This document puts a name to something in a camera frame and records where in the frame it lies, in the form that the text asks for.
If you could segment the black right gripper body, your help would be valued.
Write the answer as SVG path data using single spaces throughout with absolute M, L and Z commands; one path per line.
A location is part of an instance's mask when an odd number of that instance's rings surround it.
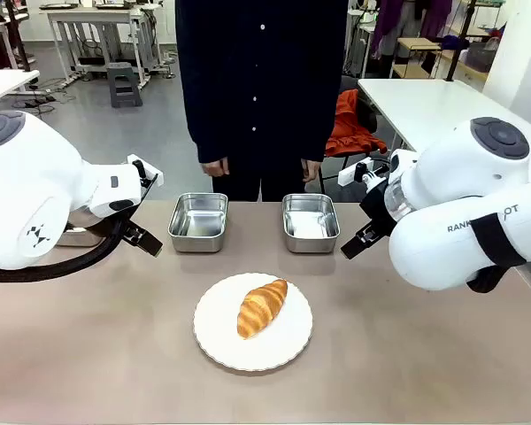
M 366 237 L 390 236 L 396 221 L 391 217 L 384 202 L 385 190 L 388 181 L 378 183 L 374 188 L 367 191 L 366 196 L 360 202 L 360 207 L 370 219 L 361 231 Z

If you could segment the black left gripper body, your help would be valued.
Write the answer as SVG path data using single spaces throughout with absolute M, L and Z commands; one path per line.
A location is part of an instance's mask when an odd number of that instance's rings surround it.
M 130 174 L 111 177 L 111 187 L 117 191 L 112 195 L 110 208 L 122 217 L 126 216 L 128 224 L 151 188 L 158 186 L 158 169 L 142 158 L 128 158 L 125 165 L 134 168 L 137 180 Z

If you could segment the person's right hand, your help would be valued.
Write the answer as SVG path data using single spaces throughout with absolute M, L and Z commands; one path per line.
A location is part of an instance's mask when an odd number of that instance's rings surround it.
M 201 167 L 205 174 L 218 178 L 224 175 L 229 175 L 229 166 L 227 158 L 222 158 L 217 161 L 209 163 L 201 163 Z

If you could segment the person's left hand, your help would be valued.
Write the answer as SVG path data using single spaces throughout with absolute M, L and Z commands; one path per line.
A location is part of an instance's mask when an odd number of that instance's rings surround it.
M 304 173 L 303 182 L 308 183 L 314 181 L 319 175 L 321 162 L 307 159 L 302 159 L 301 162 Z

